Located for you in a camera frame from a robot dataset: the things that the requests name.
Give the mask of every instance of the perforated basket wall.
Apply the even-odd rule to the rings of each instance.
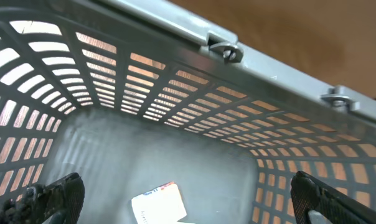
[[[256,160],[250,223],[295,223],[289,182],[298,170],[376,210],[374,125],[80,3],[0,1],[0,204],[39,180],[61,121],[104,106]]]

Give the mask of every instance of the laundry basket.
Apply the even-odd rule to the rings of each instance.
[[[78,172],[80,223],[170,181],[182,222],[295,223],[299,170],[376,210],[376,101],[166,1],[0,1],[0,206]]]

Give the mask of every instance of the brown background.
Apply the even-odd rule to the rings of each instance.
[[[244,44],[376,98],[376,0],[172,0]]]

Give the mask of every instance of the basket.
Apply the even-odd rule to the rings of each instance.
[[[376,210],[376,101],[166,1],[0,1],[0,206],[71,172],[80,223],[174,181],[190,223],[296,223],[303,170]]]

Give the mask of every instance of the basket bottom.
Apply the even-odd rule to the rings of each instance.
[[[106,110],[64,121],[40,183],[78,172],[86,188],[79,223],[136,223],[131,199],[174,181],[181,222],[248,223],[257,180],[243,149]]]

